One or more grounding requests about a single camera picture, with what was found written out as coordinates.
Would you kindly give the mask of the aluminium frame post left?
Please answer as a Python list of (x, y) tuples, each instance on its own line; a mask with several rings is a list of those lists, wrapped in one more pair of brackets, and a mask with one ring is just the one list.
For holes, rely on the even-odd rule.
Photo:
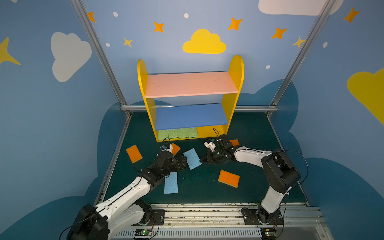
[(89, 16), (88, 16), (88, 13), (86, 11), (86, 8), (85, 8), (85, 5), (83, 3), (83, 1), (80, 1), (80, 0), (71, 0), (71, 3), (75, 9), (75, 11), (77, 12), (77, 15), (92, 43), (92, 46), (94, 47), (94, 50), (102, 64), (102, 67), (110, 81), (110, 84), (121, 104), (121, 107), (123, 105), (126, 105), (127, 102), (126, 102), (126, 99), (124, 97), (124, 94), (121, 90), (121, 87), (117, 81), (117, 78), (112, 70), (112, 67), (107, 59), (107, 56), (103, 50), (103, 47), (100, 43), (100, 40), (96, 34), (96, 31), (92, 25), (92, 21), (90, 20)]

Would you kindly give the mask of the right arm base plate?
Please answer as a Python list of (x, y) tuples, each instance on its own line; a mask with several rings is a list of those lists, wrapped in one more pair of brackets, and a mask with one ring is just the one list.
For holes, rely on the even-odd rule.
[(282, 225), (284, 223), (280, 208), (271, 214), (262, 207), (258, 209), (242, 208), (241, 214), (245, 225)]

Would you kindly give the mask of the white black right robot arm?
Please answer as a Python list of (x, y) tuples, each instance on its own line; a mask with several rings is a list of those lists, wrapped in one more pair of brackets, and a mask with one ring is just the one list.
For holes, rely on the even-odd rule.
[(201, 163), (218, 164), (224, 160), (232, 160), (264, 169), (269, 188), (258, 207), (258, 218), (262, 223), (267, 223), (279, 213), (283, 198), (301, 178), (298, 168), (283, 150), (266, 151), (235, 146), (227, 135), (207, 139), (204, 146), (208, 150), (200, 159)]

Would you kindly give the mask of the left green circuit board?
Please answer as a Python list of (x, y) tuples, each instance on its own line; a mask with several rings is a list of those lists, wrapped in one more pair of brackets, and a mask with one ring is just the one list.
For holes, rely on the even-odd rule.
[(151, 238), (153, 231), (150, 229), (135, 229), (134, 238)]

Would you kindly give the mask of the green circuit board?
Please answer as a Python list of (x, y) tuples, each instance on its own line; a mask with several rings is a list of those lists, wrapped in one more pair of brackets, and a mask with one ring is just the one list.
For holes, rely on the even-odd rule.
[(277, 232), (275, 229), (262, 228), (261, 229), (261, 240), (275, 240)]
[(135, 229), (134, 238), (151, 238), (153, 231), (150, 229)]

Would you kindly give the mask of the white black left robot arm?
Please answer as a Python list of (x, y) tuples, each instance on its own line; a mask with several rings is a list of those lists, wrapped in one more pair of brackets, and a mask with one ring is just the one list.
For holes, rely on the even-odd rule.
[(109, 240), (123, 229), (149, 221), (152, 208), (139, 199), (164, 182), (170, 173), (188, 167), (188, 158), (161, 151), (155, 162), (141, 171), (131, 184), (111, 198), (92, 206), (85, 205), (69, 227), (67, 240)]

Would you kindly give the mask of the blue sponge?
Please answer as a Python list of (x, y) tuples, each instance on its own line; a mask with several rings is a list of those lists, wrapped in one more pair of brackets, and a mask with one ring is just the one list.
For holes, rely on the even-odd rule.
[(176, 194), (178, 193), (178, 173), (172, 172), (165, 178), (164, 194)]
[(193, 170), (202, 165), (200, 158), (194, 148), (184, 152), (183, 155), (187, 158), (187, 163), (190, 170)]

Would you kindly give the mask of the aluminium frame post right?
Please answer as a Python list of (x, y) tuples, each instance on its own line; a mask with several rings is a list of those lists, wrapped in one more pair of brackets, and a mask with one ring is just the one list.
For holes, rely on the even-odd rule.
[(273, 112), (276, 112), (278, 110), (279, 102), (281, 101), (284, 93), (287, 91), (294, 76), (296, 75), (297, 71), (302, 65), (305, 57), (309, 53), (313, 43), (315, 42), (321, 30), (323, 29), (324, 25), (326, 24), (329, 16), (331, 15), (332, 8), (336, 4), (336, 2), (337, 2), (336, 0), (325, 1), (323, 8), (320, 10), (318, 17), (316, 18), (312, 28), (310, 29), (307, 35), (306, 41), (304, 42), (303, 46), (300, 48), (287, 75), (285, 76), (283, 82), (281, 83), (274, 98), (270, 103), (269, 110), (266, 112), (266, 116), (268, 119), (272, 116)]

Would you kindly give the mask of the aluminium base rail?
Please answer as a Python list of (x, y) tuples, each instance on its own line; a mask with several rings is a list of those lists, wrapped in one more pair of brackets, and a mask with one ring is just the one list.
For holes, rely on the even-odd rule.
[[(333, 238), (319, 208), (303, 203), (284, 204), (282, 225), (245, 225), (242, 208), (257, 209), (250, 203), (153, 204), (165, 210), (163, 226), (131, 225), (110, 240), (261, 240), (261, 229), (277, 232), (276, 240), (331, 240)], [(134, 238), (135, 229), (150, 229), (153, 236)]]

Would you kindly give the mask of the green sponge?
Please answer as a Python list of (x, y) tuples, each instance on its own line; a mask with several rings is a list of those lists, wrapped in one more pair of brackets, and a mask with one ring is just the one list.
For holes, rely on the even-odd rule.
[(189, 138), (189, 129), (188, 128), (178, 129), (178, 138), (179, 139)]
[(179, 138), (179, 130), (178, 129), (168, 130), (168, 138), (178, 139)]
[(158, 131), (158, 139), (159, 141), (163, 141), (164, 139), (169, 137), (169, 131), (168, 130), (159, 130)]
[(188, 137), (190, 139), (198, 138), (199, 134), (197, 128), (188, 128)]

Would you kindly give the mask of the yellow wooden shelf unit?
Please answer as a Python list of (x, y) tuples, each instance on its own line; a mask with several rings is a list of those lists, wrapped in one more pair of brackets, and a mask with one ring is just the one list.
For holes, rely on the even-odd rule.
[[(245, 64), (235, 55), (226, 72), (148, 74), (145, 61), (138, 60), (137, 75), (144, 104), (157, 142), (159, 130), (197, 128), (199, 139), (227, 134), (245, 78)], [(222, 96), (224, 108), (153, 109), (156, 99)]]

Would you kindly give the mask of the right green circuit board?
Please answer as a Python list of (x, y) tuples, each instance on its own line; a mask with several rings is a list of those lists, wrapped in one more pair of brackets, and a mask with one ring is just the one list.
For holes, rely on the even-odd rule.
[(275, 240), (277, 232), (275, 229), (262, 228), (261, 229), (261, 240)]

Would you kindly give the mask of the orange sponge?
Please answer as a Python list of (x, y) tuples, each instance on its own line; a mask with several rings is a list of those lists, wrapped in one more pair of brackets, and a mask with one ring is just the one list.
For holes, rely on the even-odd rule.
[(232, 143), (232, 145), (235, 147), (235, 146), (239, 146), (240, 143), (238, 140), (230, 140), (230, 142)]
[(240, 181), (240, 176), (233, 173), (221, 170), (218, 178), (218, 182), (231, 186), (233, 188), (238, 188)]
[(171, 147), (172, 147), (173, 156), (175, 156), (181, 149), (181, 147), (179, 147), (178, 145), (176, 145), (174, 143), (171, 143)]
[(127, 152), (128, 156), (129, 156), (132, 164), (140, 161), (143, 158), (143, 156), (140, 153), (137, 145), (133, 145), (133, 146), (127, 148), (126, 152)]

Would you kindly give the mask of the aluminium frame post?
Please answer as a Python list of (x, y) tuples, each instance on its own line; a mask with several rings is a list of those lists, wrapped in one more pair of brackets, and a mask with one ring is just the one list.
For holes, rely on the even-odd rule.
[(305, 57), (309, 53), (313, 43), (315, 42), (321, 30), (323, 29), (324, 25), (326, 24), (329, 16), (331, 15), (332, 8), (336, 4), (336, 2), (337, 2), (336, 0), (325, 1), (323, 8), (320, 10), (318, 17), (316, 18), (312, 28), (310, 29), (307, 35), (306, 41), (304, 42), (303, 46), (300, 48), (287, 75), (285, 76), (283, 82), (281, 83), (274, 98), (270, 103), (269, 110), (266, 112), (266, 116), (268, 119), (272, 116), (273, 112), (276, 112), (278, 110), (279, 102), (281, 101), (284, 93), (287, 91), (294, 76), (296, 75), (297, 71), (302, 65)]
[(88, 13), (86, 11), (86, 8), (85, 8), (85, 5), (83, 3), (83, 1), (80, 1), (80, 0), (71, 0), (71, 3), (75, 9), (75, 11), (77, 12), (77, 15), (92, 43), (92, 46), (94, 47), (94, 50), (102, 64), (102, 67), (110, 81), (110, 84), (121, 104), (121, 107), (123, 105), (126, 105), (127, 102), (126, 102), (126, 99), (124, 97), (124, 94), (121, 90), (121, 87), (117, 81), (117, 78), (112, 70), (112, 67), (107, 59), (107, 56), (103, 50), (103, 47), (100, 43), (100, 40), (96, 34), (96, 31), (92, 25), (92, 21), (90, 20), (89, 16), (88, 16)]

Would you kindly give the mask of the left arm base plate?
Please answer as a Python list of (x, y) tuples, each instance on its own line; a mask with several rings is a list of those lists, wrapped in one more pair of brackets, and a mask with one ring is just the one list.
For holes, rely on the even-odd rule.
[(165, 210), (152, 209), (144, 214), (143, 219), (135, 226), (163, 226), (165, 221)]

